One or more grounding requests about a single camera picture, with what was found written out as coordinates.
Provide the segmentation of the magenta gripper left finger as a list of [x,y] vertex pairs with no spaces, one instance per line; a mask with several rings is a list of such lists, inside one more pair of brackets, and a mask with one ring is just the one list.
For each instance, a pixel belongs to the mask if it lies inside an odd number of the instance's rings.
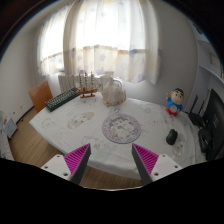
[[79,185],[90,155],[91,146],[86,144],[66,155],[55,155],[42,169]]

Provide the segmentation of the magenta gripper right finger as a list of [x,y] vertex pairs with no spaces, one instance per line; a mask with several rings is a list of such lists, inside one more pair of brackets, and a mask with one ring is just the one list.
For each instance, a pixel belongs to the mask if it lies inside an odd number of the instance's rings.
[[148,185],[182,169],[168,155],[157,155],[137,144],[132,144],[132,156],[143,185]]

